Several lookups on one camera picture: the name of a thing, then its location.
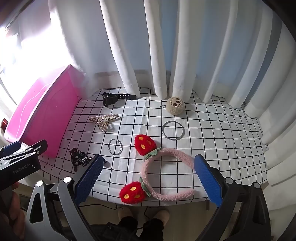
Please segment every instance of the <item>silver bangle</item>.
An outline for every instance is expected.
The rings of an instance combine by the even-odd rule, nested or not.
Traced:
[[[119,152],[117,152],[117,153],[113,153],[113,152],[110,150],[110,143],[111,143],[111,141],[116,141],[116,142],[118,142],[118,143],[120,144],[120,150],[119,150]],[[120,142],[119,140],[117,140],[117,139],[111,139],[111,140],[109,141],[109,143],[108,143],[108,150],[110,151],[110,153],[111,153],[112,155],[118,155],[118,154],[120,154],[121,151],[123,150],[123,146],[122,146],[122,144],[121,144],[121,142]]]
[[[177,138],[170,138],[170,137],[167,137],[167,135],[165,134],[165,126],[166,126],[167,124],[169,124],[169,123],[172,123],[172,122],[177,123],[177,124],[179,124],[179,125],[182,127],[182,135],[179,136],[179,137],[177,137]],[[166,139],[169,139],[169,140],[171,140],[171,141],[177,141],[177,140],[180,140],[180,139],[184,136],[184,134],[185,134],[185,129],[184,129],[184,127],[183,127],[179,122],[174,121],[174,120],[171,120],[171,121],[168,121],[168,122],[164,123],[163,126],[162,126],[162,128],[161,128],[161,131],[162,131],[163,135],[165,136],[165,138],[166,138]]]

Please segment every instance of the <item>headband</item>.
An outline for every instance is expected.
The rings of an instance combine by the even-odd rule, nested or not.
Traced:
[[[132,182],[125,185],[119,192],[121,201],[128,204],[142,202],[146,197],[154,197],[160,201],[178,201],[188,198],[194,194],[194,189],[179,192],[177,194],[164,195],[156,192],[148,181],[148,166],[161,156],[174,156],[194,170],[191,156],[182,151],[172,148],[157,148],[156,143],[147,135],[135,137],[135,148],[140,155],[144,156],[144,164],[139,182]]]

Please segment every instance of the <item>checkered tablecloth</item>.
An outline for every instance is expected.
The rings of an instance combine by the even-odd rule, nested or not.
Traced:
[[[89,156],[100,154],[107,164],[98,177],[90,195],[109,202],[122,203],[119,191],[132,181],[138,181],[143,164],[134,147],[137,134],[149,135],[158,147],[179,149],[192,157],[202,154],[209,165],[218,168],[224,177],[232,177],[237,183],[252,184],[266,181],[264,152],[267,146],[260,141],[261,126],[258,119],[248,117],[239,108],[230,107],[225,99],[212,96],[205,104],[195,92],[186,103],[186,110],[178,116],[169,114],[152,91],[141,88],[138,100],[119,100],[108,108],[103,107],[102,93],[126,93],[125,89],[97,91],[88,100],[80,100],[65,131],[56,158],[40,156],[42,169],[38,172],[52,182],[58,182],[73,175],[69,151],[73,147]],[[90,117],[105,114],[119,114],[121,118],[109,124],[106,132],[101,132]],[[177,121],[185,128],[185,135],[178,141],[171,141],[162,135],[161,126],[167,121]],[[165,128],[169,137],[178,137],[182,129],[175,123]],[[108,150],[111,139],[118,139],[123,145],[119,155]],[[119,146],[112,142],[112,151]],[[139,205],[162,206],[203,201],[207,194],[195,171],[170,156],[163,156],[150,165],[149,181],[157,192],[175,194],[194,188],[196,194],[188,200],[161,202],[147,198]]]

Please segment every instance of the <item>red object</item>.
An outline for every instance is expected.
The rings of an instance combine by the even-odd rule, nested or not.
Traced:
[[[140,134],[135,137],[135,148],[140,153],[140,155],[144,156],[148,154],[150,151],[156,149],[156,143],[151,137]]]
[[[135,204],[144,201],[147,194],[141,187],[140,182],[132,182],[125,185],[119,193],[121,201],[128,204]]]
[[[8,121],[4,118],[1,122],[1,130],[3,130],[3,132],[6,130],[7,125]]]

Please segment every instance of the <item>pink plastic bin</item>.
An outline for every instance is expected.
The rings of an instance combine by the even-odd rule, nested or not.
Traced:
[[[72,65],[52,71],[36,80],[23,97],[4,133],[9,142],[27,145],[45,139],[50,157],[56,157],[72,113],[79,101],[78,89],[73,86],[84,75]]]

